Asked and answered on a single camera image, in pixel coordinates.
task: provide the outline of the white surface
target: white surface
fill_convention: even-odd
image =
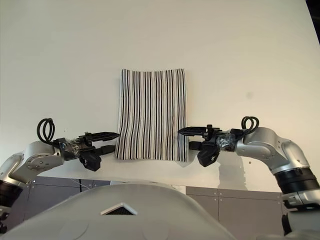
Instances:
[[[117,131],[122,68],[184,68],[189,126],[260,119],[303,149],[320,177],[320,47],[304,0],[1,0],[0,163],[37,140]],[[203,168],[104,156],[46,176],[279,191],[266,166],[222,154]]]

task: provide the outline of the clear tape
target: clear tape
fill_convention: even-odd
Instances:
[[[236,136],[232,133],[219,135],[216,144],[222,151],[234,152],[236,150]]]
[[[66,140],[60,144],[60,148],[68,153],[74,154],[76,157],[79,157],[79,145],[75,139]]]

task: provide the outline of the gray panel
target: gray panel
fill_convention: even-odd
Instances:
[[[238,199],[280,200],[280,192],[218,189],[219,197]]]
[[[5,221],[3,221],[3,223],[8,228],[8,231],[24,221],[28,196],[29,186],[23,189],[18,199],[12,205],[11,213],[9,214],[8,218]]]
[[[100,187],[110,185],[110,181],[93,180],[93,187]]]
[[[80,193],[79,187],[33,185],[24,219],[29,219],[78,193]]]
[[[214,196],[188,195],[200,204],[217,221],[219,219],[218,198]]]
[[[208,188],[208,187],[187,186],[185,188],[185,192],[187,195],[200,195],[200,196],[212,196],[212,197],[216,197],[218,195],[218,190],[216,188]]]
[[[79,184],[74,181],[70,178],[37,176],[32,184],[79,188]]]
[[[219,222],[239,240],[283,235],[281,218],[280,201],[219,197]]]
[[[90,179],[81,179],[81,184],[83,184],[91,189],[94,185],[94,181],[90,180]]]

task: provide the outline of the towel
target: towel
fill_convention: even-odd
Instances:
[[[187,126],[186,98],[183,69],[123,69],[116,157],[186,162],[188,140],[178,134]]]

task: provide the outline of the gray cabinet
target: gray cabinet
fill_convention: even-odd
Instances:
[[[239,240],[261,234],[283,235],[277,200],[219,197],[219,222]]]
[[[218,198],[216,196],[188,196],[196,200],[217,221],[219,220]]]
[[[24,219],[29,219],[78,193],[80,193],[78,186],[69,187],[35,184],[30,189]]]

